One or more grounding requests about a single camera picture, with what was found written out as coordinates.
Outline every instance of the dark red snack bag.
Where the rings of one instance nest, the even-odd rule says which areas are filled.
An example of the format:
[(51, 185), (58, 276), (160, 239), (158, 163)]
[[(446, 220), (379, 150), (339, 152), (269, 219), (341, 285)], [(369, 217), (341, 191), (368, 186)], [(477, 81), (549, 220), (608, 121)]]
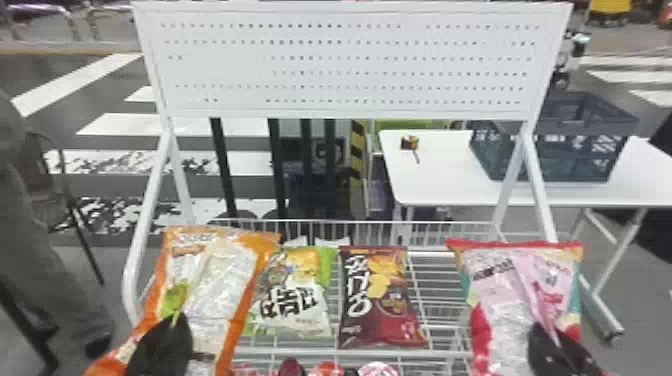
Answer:
[(405, 247), (340, 247), (343, 311), (339, 348), (421, 347), (425, 337), (408, 297)]

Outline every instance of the wire basket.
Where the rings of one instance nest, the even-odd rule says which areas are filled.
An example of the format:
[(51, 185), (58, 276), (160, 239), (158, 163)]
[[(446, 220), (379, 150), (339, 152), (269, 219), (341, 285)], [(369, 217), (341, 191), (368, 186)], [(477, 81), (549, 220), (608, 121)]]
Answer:
[(296, 357), (307, 369), (326, 361), (344, 368), (381, 361), (406, 376), (470, 375), (469, 309), (454, 254), (446, 249), (444, 241), (448, 237), (483, 240), (491, 229), (489, 222), (218, 219), (212, 224), (278, 232), (285, 245), (392, 245), (395, 236), (391, 234), (405, 233), (409, 297), (427, 338), (427, 345), (420, 349), (338, 349), (342, 271), (337, 260), (326, 293), (334, 336), (243, 336), (234, 356), (237, 375), (273, 375), (288, 357)]

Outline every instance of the white table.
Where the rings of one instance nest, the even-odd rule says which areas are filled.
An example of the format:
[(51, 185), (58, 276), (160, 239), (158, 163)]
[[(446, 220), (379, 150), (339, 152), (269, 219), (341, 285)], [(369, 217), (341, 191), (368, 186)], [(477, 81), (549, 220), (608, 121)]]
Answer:
[[(418, 163), (400, 140), (418, 136)], [(415, 207), (496, 206), (501, 183), (490, 180), (469, 148), (471, 131), (388, 130), (380, 143), (395, 199), (394, 219), (413, 218)], [(591, 286), (582, 276), (584, 305), (597, 318), (606, 339), (623, 334), (624, 328), (599, 294), (634, 239), (649, 208), (672, 207), (672, 157), (646, 140), (631, 137), (606, 183), (546, 183), (552, 207), (581, 208), (572, 230), (577, 237), (586, 223), (594, 225), (615, 246), (611, 259)], [(515, 187), (511, 206), (533, 206), (529, 184)], [(590, 208), (635, 208), (635, 216), (617, 235), (611, 234)]]

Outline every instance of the white frame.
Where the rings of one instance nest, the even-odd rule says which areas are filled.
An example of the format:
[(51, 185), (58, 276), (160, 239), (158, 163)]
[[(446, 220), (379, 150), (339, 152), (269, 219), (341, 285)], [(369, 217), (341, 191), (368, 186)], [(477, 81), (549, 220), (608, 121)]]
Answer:
[[(122, 299), (124, 307), (133, 324), (140, 319), (140, 301), (138, 299), (138, 277), (139, 266), (143, 259), (149, 228), (151, 226), (154, 208), (156, 206), (159, 188), (162, 179), (163, 165), (168, 156), (173, 163), (173, 174), (179, 195), (182, 212), (185, 217), (185, 223), (193, 224), (195, 217), (191, 209), (191, 197), (186, 181), (186, 176), (181, 166), (179, 166), (179, 145), (171, 117), (173, 116), (198, 116), (198, 117), (279, 117), (279, 118), (456, 118), (456, 119), (492, 119), (492, 120), (520, 120), (523, 126), (520, 130), (520, 136), (516, 142), (511, 164), (507, 170), (503, 189), (500, 194), (499, 203), (492, 219), (493, 230), (491, 236), (495, 236), (504, 219), (508, 206), (509, 197), (513, 185), (516, 182), (518, 172), (523, 163), (527, 167), (530, 176), (530, 184), (534, 191), (536, 202), (536, 212), (542, 228), (544, 237), (556, 242), (557, 234), (555, 231), (553, 217), (551, 215), (548, 199), (544, 189), (543, 179), (540, 172), (537, 153), (532, 134), (536, 125), (536, 120), (541, 110), (543, 98), (549, 85), (549, 79), (555, 65), (555, 59), (562, 43), (567, 21), (572, 9), (568, 3), (475, 3), (475, 2), (155, 2), (138, 1), (133, 2), (133, 13), (138, 34), (144, 51), (145, 63), (149, 73), (149, 79), (157, 93), (157, 110), (160, 114), (162, 123), (162, 135), (155, 156), (155, 163), (147, 183), (142, 210), (138, 225), (136, 227), (133, 241), (129, 251), (129, 256), (124, 267), (122, 281)], [(539, 71), (531, 84), (529, 94), (529, 108), (518, 112), (510, 111), (408, 111), (408, 110), (375, 110), (375, 109), (352, 109), (344, 110), (325, 110), (315, 108), (305, 109), (190, 109), (185, 107), (168, 106), (166, 91), (162, 82), (168, 80), (162, 77), (160, 69), (157, 66), (157, 50), (153, 48), (152, 40), (157, 37), (153, 34), (150, 27), (153, 16), (161, 16), (170, 13), (189, 14), (218, 14), (234, 13), (237, 15), (253, 14), (289, 14), (301, 13), (306, 15), (314, 14), (385, 14), (398, 13), (411, 17), (416, 14), (462, 14), (469, 13), (475, 17), (479, 15), (507, 14), (520, 17), (520, 22), (524, 22), (530, 17), (540, 14), (549, 16), (548, 27), (549, 39), (543, 47), (535, 50), (535, 58), (539, 58)]]

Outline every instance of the snack bag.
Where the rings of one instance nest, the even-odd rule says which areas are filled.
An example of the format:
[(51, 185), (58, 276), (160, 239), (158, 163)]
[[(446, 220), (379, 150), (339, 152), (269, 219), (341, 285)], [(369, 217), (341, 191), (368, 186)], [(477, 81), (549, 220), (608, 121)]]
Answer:
[(340, 247), (342, 349), (373, 344), (424, 346), (425, 337), (408, 297), (405, 247)]
[(539, 322), (580, 340), (579, 242), (447, 239), (472, 308), (474, 376), (532, 376), (528, 336)]
[(337, 250), (297, 247), (271, 256), (257, 277), (245, 334), (331, 336), (325, 291)]
[(124, 375), (140, 338), (176, 310), (188, 318), (193, 336), (186, 375), (228, 375), (255, 277), (279, 239), (278, 234), (229, 227), (166, 228), (140, 323), (123, 345), (94, 362), (84, 376)]

